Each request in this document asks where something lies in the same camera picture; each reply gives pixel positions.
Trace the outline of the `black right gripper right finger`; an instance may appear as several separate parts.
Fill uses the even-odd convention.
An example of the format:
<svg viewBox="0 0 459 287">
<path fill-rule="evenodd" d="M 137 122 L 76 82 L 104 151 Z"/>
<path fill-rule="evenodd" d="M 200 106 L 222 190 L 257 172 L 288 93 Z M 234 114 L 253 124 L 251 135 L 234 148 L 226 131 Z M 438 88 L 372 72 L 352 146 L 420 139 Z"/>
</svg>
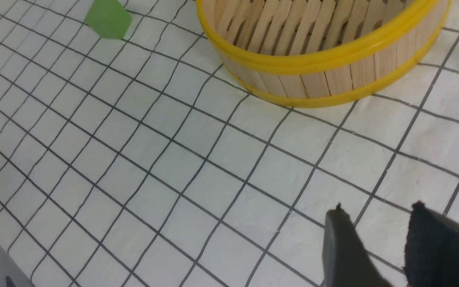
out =
<svg viewBox="0 0 459 287">
<path fill-rule="evenodd" d="M 459 287 L 459 223 L 414 203 L 404 263 L 410 287 Z"/>
</svg>

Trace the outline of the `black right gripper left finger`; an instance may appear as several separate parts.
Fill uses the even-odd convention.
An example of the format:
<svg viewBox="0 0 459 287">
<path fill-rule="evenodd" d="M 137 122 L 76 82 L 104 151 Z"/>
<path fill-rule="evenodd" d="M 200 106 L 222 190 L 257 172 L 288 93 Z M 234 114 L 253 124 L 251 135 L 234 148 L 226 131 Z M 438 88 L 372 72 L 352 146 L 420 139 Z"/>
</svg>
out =
<svg viewBox="0 0 459 287">
<path fill-rule="evenodd" d="M 326 287 L 391 286 L 372 263 L 341 203 L 326 212 L 322 263 Z"/>
</svg>

